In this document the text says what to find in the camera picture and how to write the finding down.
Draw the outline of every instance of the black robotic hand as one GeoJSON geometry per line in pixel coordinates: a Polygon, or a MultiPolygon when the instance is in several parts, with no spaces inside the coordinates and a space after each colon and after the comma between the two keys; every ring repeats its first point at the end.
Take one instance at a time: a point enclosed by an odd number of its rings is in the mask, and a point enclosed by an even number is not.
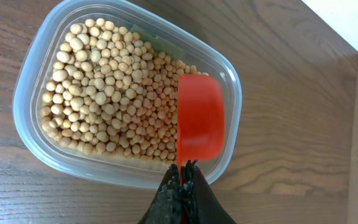
{"type": "Polygon", "coordinates": [[[219,204],[195,162],[181,168],[172,164],[166,171],[155,197],[139,224],[232,224],[235,221],[219,204]]]}

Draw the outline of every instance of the white corner object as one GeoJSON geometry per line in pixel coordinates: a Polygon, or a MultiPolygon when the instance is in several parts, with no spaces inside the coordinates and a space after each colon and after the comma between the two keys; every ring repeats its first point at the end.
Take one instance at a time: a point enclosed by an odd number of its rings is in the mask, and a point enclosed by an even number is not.
{"type": "Polygon", "coordinates": [[[358,51],[358,0],[303,0],[358,51]]]}

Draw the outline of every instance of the transparent container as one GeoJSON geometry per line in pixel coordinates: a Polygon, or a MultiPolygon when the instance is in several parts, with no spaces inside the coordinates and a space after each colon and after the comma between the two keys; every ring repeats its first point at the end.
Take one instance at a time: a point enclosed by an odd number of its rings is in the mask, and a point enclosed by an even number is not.
{"type": "Polygon", "coordinates": [[[224,149],[215,159],[198,163],[208,183],[214,182],[229,164],[236,140],[242,103],[237,73],[226,58],[204,42],[127,1],[63,1],[45,18],[24,59],[14,91],[13,117],[24,144],[42,162],[67,174],[129,187],[158,187],[166,167],[140,160],[84,156],[72,149],[62,149],[40,127],[40,96],[52,75],[52,63],[64,34],[74,22],[99,17],[139,32],[140,38],[151,41],[156,50],[165,50],[175,60],[196,65],[199,71],[208,72],[219,82],[225,110],[224,149]]]}

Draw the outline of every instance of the red scoop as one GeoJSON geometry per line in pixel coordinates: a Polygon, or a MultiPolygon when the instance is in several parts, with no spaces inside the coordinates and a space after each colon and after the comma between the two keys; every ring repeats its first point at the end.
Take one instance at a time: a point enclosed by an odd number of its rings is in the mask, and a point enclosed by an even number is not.
{"type": "Polygon", "coordinates": [[[213,159],[223,140],[223,96],[217,81],[206,75],[179,75],[178,167],[187,160],[213,159]]]}

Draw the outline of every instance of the brown table surface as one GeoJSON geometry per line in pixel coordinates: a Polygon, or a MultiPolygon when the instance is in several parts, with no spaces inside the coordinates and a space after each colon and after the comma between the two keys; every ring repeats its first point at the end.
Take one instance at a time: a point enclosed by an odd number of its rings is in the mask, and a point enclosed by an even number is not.
{"type": "MultiPolygon", "coordinates": [[[[12,94],[59,1],[0,0],[0,223],[135,223],[153,191],[79,179],[26,149],[12,94]]],[[[357,52],[300,0],[135,0],[226,56],[242,85],[233,157],[212,188],[238,223],[345,223],[357,52]]]]}

